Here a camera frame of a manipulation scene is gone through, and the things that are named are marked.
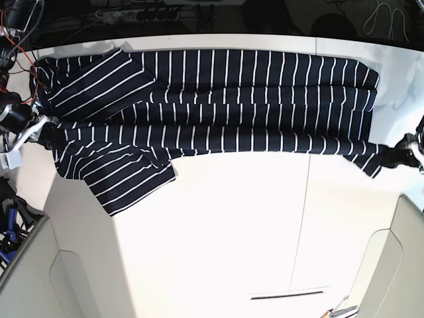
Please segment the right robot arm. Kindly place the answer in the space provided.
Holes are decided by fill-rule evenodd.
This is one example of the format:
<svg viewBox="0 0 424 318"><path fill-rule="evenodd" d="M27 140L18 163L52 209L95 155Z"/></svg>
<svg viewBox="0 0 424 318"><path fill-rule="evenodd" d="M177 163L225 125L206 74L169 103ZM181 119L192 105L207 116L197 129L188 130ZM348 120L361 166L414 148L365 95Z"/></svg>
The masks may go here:
<svg viewBox="0 0 424 318"><path fill-rule="evenodd" d="M1 137L4 154L20 150L26 142L40 144L47 150L52 150L58 143L55 135L58 119L36 112L37 91L45 86L37 76L36 58L29 58L23 48L38 28L44 8L44 1L1 2ZM34 91L27 99L7 89L15 65L20 67L20 73L26 73L34 80Z"/></svg>

